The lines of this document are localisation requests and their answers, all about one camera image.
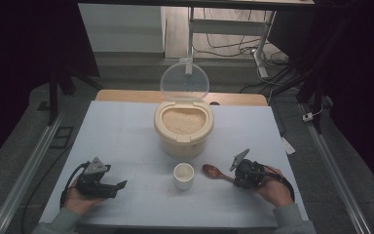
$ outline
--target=white cup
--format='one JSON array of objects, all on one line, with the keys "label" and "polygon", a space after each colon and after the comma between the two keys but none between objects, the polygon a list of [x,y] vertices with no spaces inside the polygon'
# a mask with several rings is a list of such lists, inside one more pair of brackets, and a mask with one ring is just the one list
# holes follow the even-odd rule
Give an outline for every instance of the white cup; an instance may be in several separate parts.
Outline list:
[{"label": "white cup", "polygon": [[194,169],[190,164],[181,163],[174,168],[174,183],[181,190],[186,190],[193,185]]}]

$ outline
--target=white surface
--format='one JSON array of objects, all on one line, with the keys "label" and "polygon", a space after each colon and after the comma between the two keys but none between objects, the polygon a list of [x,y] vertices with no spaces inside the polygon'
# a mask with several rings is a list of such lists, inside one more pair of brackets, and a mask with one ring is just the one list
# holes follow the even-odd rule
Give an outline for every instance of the white surface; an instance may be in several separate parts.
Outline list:
[{"label": "white surface", "polygon": [[94,52],[162,53],[166,8],[78,4]]},{"label": "white surface", "polygon": [[80,164],[98,157],[111,171],[101,180],[114,184],[128,180],[115,199],[94,207],[83,223],[109,226],[161,227],[272,227],[273,206],[258,194],[202,171],[211,164],[227,176],[234,156],[246,148],[246,158],[280,168],[295,190],[302,217],[306,211],[283,150],[270,107],[212,106],[214,130],[206,148],[188,161],[195,170],[194,184],[181,191],[174,186],[173,169],[181,163],[160,146],[153,126],[158,104],[93,101],[80,133],[59,176],[40,221],[58,213],[59,195]]}]

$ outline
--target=aluminum rail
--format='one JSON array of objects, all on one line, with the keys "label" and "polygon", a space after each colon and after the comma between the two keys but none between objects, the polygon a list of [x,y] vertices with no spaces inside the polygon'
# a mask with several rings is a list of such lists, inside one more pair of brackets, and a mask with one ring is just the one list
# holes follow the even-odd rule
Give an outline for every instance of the aluminum rail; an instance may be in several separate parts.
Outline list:
[{"label": "aluminum rail", "polygon": [[65,98],[65,105],[62,107],[53,124],[51,126],[47,126],[44,130],[38,144],[35,146],[34,150],[29,156],[29,159],[20,172],[17,181],[2,205],[0,210],[0,233],[5,233],[9,224],[11,223],[18,206],[25,195],[26,189],[35,176],[35,173],[38,170],[38,167],[41,164],[48,147],[50,146],[51,140],[53,139],[60,122],[65,116],[65,112],[68,110],[67,107],[71,99],[72,97]]},{"label": "aluminum rail", "polygon": [[309,127],[309,132],[311,133],[320,156],[323,159],[323,163],[326,166],[333,183],[335,184],[339,196],[347,207],[348,214],[351,217],[352,223],[357,233],[371,234],[372,231],[366,221],[366,218],[363,215],[363,212],[360,209],[354,194],[351,192],[351,189],[343,178],[338,164],[336,163],[332,153],[330,152],[326,141],[324,140],[323,136],[317,132],[315,126],[311,122],[307,124]]}]

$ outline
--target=wooden spoon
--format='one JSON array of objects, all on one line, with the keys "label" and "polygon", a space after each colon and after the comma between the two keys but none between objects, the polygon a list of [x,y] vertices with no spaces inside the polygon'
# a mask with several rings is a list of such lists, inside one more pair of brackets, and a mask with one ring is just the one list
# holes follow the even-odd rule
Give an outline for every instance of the wooden spoon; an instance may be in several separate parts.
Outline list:
[{"label": "wooden spoon", "polygon": [[216,167],[209,165],[209,164],[204,164],[203,165],[203,171],[205,174],[211,178],[225,178],[227,180],[230,180],[234,182],[235,180],[229,176],[226,176],[220,172]]}]

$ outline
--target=rice cooker lid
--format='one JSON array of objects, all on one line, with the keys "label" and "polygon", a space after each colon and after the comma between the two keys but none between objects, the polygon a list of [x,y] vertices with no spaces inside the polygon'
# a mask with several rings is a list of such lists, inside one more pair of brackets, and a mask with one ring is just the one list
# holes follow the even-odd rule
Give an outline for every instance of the rice cooker lid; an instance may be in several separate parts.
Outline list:
[{"label": "rice cooker lid", "polygon": [[199,66],[181,61],[164,72],[160,89],[170,100],[198,100],[208,94],[209,82]]}]

